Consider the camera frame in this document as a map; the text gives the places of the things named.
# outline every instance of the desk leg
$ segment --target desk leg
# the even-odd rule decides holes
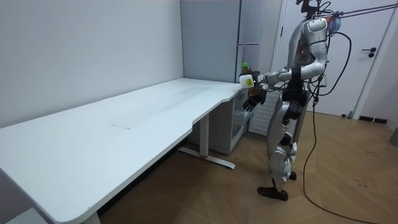
[[[97,213],[92,214],[90,217],[86,219],[82,224],[101,224],[100,218]]]
[[[187,149],[185,147],[181,147],[178,150],[205,159],[207,161],[215,162],[229,169],[234,169],[235,164],[228,161],[224,161],[222,159],[217,159],[213,156],[209,156],[209,115],[203,117],[199,122],[200,122],[200,152],[196,152],[194,150]]]

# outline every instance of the cabinet door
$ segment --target cabinet door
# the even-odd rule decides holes
[[[272,115],[274,115],[276,101],[280,94],[281,93],[278,91],[268,93],[266,102],[263,105],[258,105],[256,109],[254,109],[253,117],[250,121],[250,132],[267,136],[269,122],[271,121]],[[295,126],[296,121],[291,120],[287,126],[287,131],[293,134]]]

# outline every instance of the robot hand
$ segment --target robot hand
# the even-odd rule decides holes
[[[258,92],[259,94],[256,95],[250,94],[249,99],[243,104],[243,109],[252,112],[259,103],[261,105],[265,103],[267,92],[262,89],[258,90]]]

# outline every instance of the robot leg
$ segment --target robot leg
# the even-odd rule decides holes
[[[289,101],[278,99],[275,113],[271,118],[268,128],[267,154],[269,171],[272,177],[273,187],[259,187],[258,193],[269,198],[288,200],[286,191],[282,190],[282,183],[288,178],[295,180],[296,174],[290,169],[289,154],[292,151],[292,135],[287,133],[289,123],[289,111],[294,107]]]

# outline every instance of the robot elbow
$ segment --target robot elbow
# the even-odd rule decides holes
[[[315,62],[314,66],[313,66],[313,74],[318,76],[321,75],[325,72],[326,69],[326,65],[324,63],[321,62]]]

